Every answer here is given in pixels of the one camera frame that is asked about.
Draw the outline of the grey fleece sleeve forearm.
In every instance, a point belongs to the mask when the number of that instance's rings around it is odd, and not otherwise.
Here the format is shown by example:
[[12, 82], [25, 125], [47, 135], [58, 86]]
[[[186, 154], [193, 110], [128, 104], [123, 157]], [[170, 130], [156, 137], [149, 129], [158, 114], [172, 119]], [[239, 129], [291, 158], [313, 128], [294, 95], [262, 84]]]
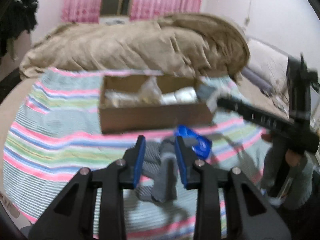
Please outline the grey fleece sleeve forearm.
[[310, 199], [313, 192], [313, 162], [307, 153], [302, 155], [300, 165], [290, 167], [285, 161], [289, 148], [278, 137], [273, 139], [274, 152], [271, 167], [264, 168], [260, 188], [275, 207], [298, 210]]

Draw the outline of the person right hand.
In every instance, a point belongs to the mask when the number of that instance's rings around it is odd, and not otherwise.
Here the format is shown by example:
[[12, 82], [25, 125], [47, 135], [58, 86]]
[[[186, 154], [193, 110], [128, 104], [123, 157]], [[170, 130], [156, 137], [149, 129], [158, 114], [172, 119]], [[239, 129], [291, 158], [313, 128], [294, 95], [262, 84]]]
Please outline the person right hand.
[[[275, 161], [272, 161], [272, 156], [274, 152], [274, 146], [273, 146], [273, 139], [274, 135], [271, 133], [263, 133], [261, 135], [261, 139], [265, 142], [269, 142], [272, 144], [272, 146], [268, 149], [265, 160], [264, 160], [264, 168], [271, 167], [272, 164], [276, 163]], [[300, 161], [302, 159], [302, 156], [293, 152], [292, 150], [287, 150], [285, 153], [285, 161], [290, 167], [297, 167], [300, 165]]]

